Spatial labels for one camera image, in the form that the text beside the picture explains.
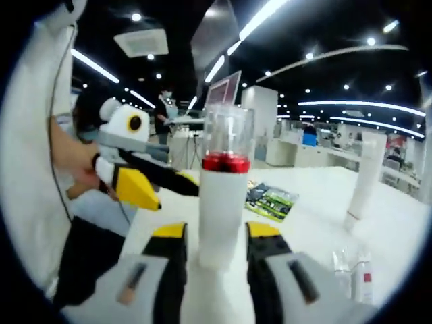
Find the desk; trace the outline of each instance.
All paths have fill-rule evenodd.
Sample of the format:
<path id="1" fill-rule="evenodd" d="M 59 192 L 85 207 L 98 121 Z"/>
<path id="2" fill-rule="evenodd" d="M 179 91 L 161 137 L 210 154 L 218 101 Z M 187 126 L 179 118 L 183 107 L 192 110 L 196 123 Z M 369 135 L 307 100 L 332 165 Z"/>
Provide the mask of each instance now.
<path id="1" fill-rule="evenodd" d="M 198 178 L 198 171 L 188 173 Z M 383 305 L 398 287 L 416 260 L 429 228 L 427 205 L 394 188 L 376 183 L 371 188 L 373 194 L 365 207 L 364 219 L 357 224 L 352 235 L 348 235 L 342 229 L 342 221 L 354 191 L 357 173 L 342 167 L 253 169 L 250 179 L 266 181 L 300 195 L 283 223 L 273 222 L 246 209 L 243 211 L 244 221 L 261 221 L 278 227 L 293 251 L 304 251 L 333 271 L 333 250 L 356 250 L 364 244 L 372 255 L 373 298 L 377 306 Z M 198 198 L 181 197 L 164 189 L 161 189 L 159 197 L 162 204 L 160 211 L 140 210 L 135 216 L 121 255 L 141 253 L 151 233 L 159 226 L 185 221 L 188 223 L 190 262 L 188 285 L 199 286 L 197 280 L 205 280 L 205 275 L 192 270 L 198 249 Z M 241 228 L 231 269 L 220 283 L 223 287 L 221 294 L 225 294 L 229 302 L 220 298 L 212 305 L 214 309 L 228 307 L 230 311 L 242 312 L 234 318 L 248 320 L 237 323 L 254 323 L 246 282 L 244 232 L 245 229 Z M 202 306 L 200 298 L 195 298 L 194 302 Z M 227 321 L 222 323 L 235 322 L 227 316 Z"/>

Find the white wall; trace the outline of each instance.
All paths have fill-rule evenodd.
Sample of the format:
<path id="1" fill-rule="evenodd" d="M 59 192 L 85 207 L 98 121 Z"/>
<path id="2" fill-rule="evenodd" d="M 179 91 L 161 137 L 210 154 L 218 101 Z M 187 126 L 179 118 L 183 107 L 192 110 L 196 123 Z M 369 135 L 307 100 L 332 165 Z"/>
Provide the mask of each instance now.
<path id="1" fill-rule="evenodd" d="M 254 137 L 273 137 L 277 117 L 277 91 L 251 86 L 242 92 L 242 108 L 254 109 Z"/>

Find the black ceiling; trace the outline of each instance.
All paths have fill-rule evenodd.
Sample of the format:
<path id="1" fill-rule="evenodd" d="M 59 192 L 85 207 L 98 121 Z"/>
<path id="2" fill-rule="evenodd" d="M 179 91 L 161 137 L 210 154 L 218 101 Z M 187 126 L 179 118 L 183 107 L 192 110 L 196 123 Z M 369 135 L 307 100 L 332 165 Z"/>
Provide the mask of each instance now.
<path id="1" fill-rule="evenodd" d="M 267 1 L 231 1 L 239 30 Z M 127 101 L 145 106 L 124 92 L 125 87 L 155 102 L 160 87 L 165 84 L 173 86 L 178 101 L 188 101 L 196 92 L 190 40 L 211 4 L 211 0 L 88 0 L 78 22 L 75 48 L 121 80 L 112 87 Z M 148 22 L 132 22 L 130 16 L 134 12 L 153 18 L 164 27 L 169 55 L 156 56 L 153 61 L 146 57 L 130 59 L 118 47 L 113 40 L 115 35 Z M 377 50 L 337 55 L 310 61 L 257 82 L 266 71 L 301 61 L 311 51 L 317 56 L 363 46 L 368 37 L 375 38 L 377 45 L 407 46 L 398 27 L 388 34 L 383 33 L 383 27 L 393 20 L 394 17 L 387 15 L 375 0 L 288 0 L 229 57 L 229 69 L 232 72 L 242 70 L 243 82 L 248 86 L 257 84 L 284 94 L 285 97 L 279 99 L 280 114 L 290 110 L 293 116 L 303 111 L 318 115 L 324 110 L 323 119 L 328 119 L 331 115 L 343 116 L 342 110 L 349 108 L 297 106 L 299 101 L 326 100 L 374 101 L 416 109 L 422 102 L 416 74 L 423 69 L 410 51 Z M 162 73 L 162 79 L 155 78 L 157 72 Z M 74 77 L 76 86 L 104 78 L 79 62 L 74 64 Z M 344 90 L 345 84 L 350 85 L 349 90 Z M 385 90 L 388 84 L 392 85 L 391 91 Z M 365 115 L 372 113 L 372 120 L 416 131 L 419 130 L 416 124 L 420 123 L 423 125 L 420 131 L 424 131 L 424 118 L 412 114 L 379 107 L 357 110 Z M 393 117 L 397 117 L 396 122 L 392 121 Z"/>

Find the black cable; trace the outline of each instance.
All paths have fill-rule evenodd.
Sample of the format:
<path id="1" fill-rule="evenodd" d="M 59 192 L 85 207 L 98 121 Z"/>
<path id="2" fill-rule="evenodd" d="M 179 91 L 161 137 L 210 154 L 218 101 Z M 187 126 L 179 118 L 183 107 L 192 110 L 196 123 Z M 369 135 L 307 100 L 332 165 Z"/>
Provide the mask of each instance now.
<path id="1" fill-rule="evenodd" d="M 68 207 L 66 206 L 66 202 L 63 198 L 63 195 L 61 194 L 61 189 L 60 189 L 60 185 L 59 185 L 59 180 L 57 179 L 57 175 L 55 174 L 55 168 L 54 168 L 54 155 L 53 155 L 53 137 L 51 134 L 52 131 L 52 121 L 51 119 L 53 118 L 53 110 L 54 110 L 54 96 L 55 96 L 55 90 L 57 89 L 57 81 L 59 79 L 60 76 L 60 70 L 61 67 L 63 65 L 63 62 L 66 58 L 66 55 L 69 53 L 69 47 L 74 39 L 75 36 L 75 25 L 72 25 L 72 27 L 74 28 L 74 31 L 72 32 L 72 35 L 70 37 L 69 43 L 66 46 L 66 50 L 65 53 L 63 54 L 63 57 L 61 58 L 60 61 L 60 65 L 59 68 L 57 69 L 57 72 L 55 74 L 55 79 L 54 79 L 54 87 L 53 87 L 53 94 L 51 95 L 51 103 L 49 106 L 49 119 L 48 119 L 48 139 L 49 139 L 49 159 L 50 159 L 50 164 L 51 164 L 51 173 L 53 174 L 53 178 L 54 178 L 54 182 L 55 182 L 55 186 L 57 187 L 57 191 L 60 195 L 60 199 L 61 199 L 61 203 L 63 204 L 63 207 L 65 209 L 66 212 L 66 217 L 69 220 L 69 222 L 72 222 L 72 218 L 70 217 L 69 211 L 68 211 Z"/>

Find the white desk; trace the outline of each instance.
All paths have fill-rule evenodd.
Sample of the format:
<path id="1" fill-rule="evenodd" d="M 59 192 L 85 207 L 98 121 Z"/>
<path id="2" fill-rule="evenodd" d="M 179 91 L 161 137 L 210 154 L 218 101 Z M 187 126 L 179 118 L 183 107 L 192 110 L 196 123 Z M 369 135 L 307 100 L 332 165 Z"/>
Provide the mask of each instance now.
<path id="1" fill-rule="evenodd" d="M 267 148 L 266 162 L 273 166 L 294 167 L 332 167 L 335 166 L 334 157 L 343 158 L 359 163 L 361 157 L 344 150 L 321 146 L 298 145 L 281 139 L 273 139 Z M 403 180 L 416 188 L 420 183 L 408 174 L 383 166 L 381 173 L 388 173 Z"/>
<path id="2" fill-rule="evenodd" d="M 195 177 L 199 175 L 197 171 L 189 173 Z M 365 207 L 364 219 L 350 236 L 342 229 L 342 221 L 354 191 L 356 177 L 357 173 L 341 167 L 253 169 L 250 179 L 266 181 L 296 192 L 300 197 L 283 223 L 273 222 L 246 209 L 243 220 L 262 221 L 278 227 L 293 251 L 304 251 L 331 271 L 333 250 L 348 248 L 355 251 L 364 244 L 372 254 L 373 298 L 374 303 L 380 306 L 391 296 L 416 260 L 429 228 L 429 208 L 396 189 L 377 183 L 372 188 L 373 196 Z M 159 226 L 185 221 L 188 223 L 188 260 L 194 260 L 198 249 L 198 198 L 182 197 L 164 189 L 161 189 L 159 197 L 162 204 L 160 211 L 139 211 L 135 216 L 121 255 L 141 253 L 151 233 Z M 222 287 L 219 293 L 232 305 L 226 304 L 221 295 L 212 296 L 218 299 L 212 305 L 215 310 L 228 307 L 231 312 L 241 312 L 242 318 L 248 319 L 237 323 L 254 323 L 248 285 L 245 282 L 244 232 L 244 228 L 239 232 L 237 251 L 230 272 L 219 278 L 218 283 Z M 208 273 L 197 273 L 193 269 L 195 268 L 189 264 L 189 288 L 187 286 L 186 290 L 190 293 L 199 291 L 202 281 L 206 280 L 206 276 L 211 276 Z M 206 298 L 204 292 L 201 292 L 201 297 Z M 194 298 L 189 295 L 188 300 L 191 299 L 192 304 L 195 302 L 203 306 L 204 301 L 200 300 L 198 292 Z M 222 323 L 235 323 L 228 318 L 227 316 L 227 321 Z"/>

